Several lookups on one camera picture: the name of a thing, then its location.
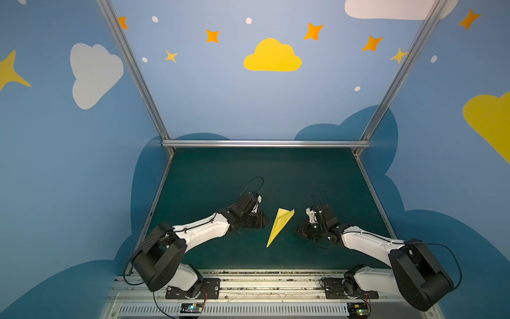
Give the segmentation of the yellow square paper sheet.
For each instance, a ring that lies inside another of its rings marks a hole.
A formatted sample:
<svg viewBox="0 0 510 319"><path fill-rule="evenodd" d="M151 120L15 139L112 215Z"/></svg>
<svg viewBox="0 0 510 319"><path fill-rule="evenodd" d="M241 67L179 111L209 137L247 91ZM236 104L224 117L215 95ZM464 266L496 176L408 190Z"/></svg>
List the yellow square paper sheet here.
<svg viewBox="0 0 510 319"><path fill-rule="evenodd" d="M283 208L279 208L278 209L278 212L277 212L276 218L274 220L274 224L272 226L272 230L271 230L271 233L270 233L270 236L269 236L269 239L268 239L268 243L266 245L267 248L271 245L273 240L276 239L278 234L287 225L289 220L292 219L294 214L295 214L295 210L294 209L290 210L290 211L286 210L286 209L283 209Z"/></svg>

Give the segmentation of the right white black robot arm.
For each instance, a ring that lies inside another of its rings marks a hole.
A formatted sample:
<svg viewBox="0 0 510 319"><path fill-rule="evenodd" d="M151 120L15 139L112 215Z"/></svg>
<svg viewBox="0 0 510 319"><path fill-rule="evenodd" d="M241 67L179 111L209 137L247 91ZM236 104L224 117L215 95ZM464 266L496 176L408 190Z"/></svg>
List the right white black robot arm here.
<svg viewBox="0 0 510 319"><path fill-rule="evenodd" d="M325 288L332 295L362 298L370 292L381 292L399 296L413 308L425 312L459 287L429 245L418 239L401 241L346 223L330 225L318 221L305 222L296 233L312 241L327 239L387 265L386 269L353 267L340 283Z"/></svg>

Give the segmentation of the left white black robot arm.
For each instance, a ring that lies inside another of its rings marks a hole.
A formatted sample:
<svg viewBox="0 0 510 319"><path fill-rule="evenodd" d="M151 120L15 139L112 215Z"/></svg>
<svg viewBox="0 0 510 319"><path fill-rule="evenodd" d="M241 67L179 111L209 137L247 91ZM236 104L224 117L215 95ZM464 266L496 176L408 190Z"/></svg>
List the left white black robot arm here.
<svg viewBox="0 0 510 319"><path fill-rule="evenodd" d="M158 225L150 238L138 247L129 263L151 292L168 285L181 296L196 299L203 288L203 277L192 265L182 263L184 255L203 243L224 237L240 228L263 229L269 218L258 205L248 213L233 205L186 225Z"/></svg>

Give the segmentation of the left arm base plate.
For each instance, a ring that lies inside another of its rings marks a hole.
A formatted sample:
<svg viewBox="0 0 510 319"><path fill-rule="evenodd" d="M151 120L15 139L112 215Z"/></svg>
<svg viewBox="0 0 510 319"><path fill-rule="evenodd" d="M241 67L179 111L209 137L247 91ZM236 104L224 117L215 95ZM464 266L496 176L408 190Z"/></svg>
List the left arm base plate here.
<svg viewBox="0 0 510 319"><path fill-rule="evenodd" d="M188 291L168 286L165 291L167 300L202 300L219 298L220 279L199 279Z"/></svg>

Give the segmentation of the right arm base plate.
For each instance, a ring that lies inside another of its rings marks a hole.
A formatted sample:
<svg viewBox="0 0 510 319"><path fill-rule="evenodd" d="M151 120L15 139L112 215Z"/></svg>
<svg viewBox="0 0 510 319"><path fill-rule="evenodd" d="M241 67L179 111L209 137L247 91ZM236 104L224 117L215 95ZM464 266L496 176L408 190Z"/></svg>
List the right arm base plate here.
<svg viewBox="0 0 510 319"><path fill-rule="evenodd" d="M378 299L377 291L363 291L352 279L323 277L320 287L324 290L326 299Z"/></svg>

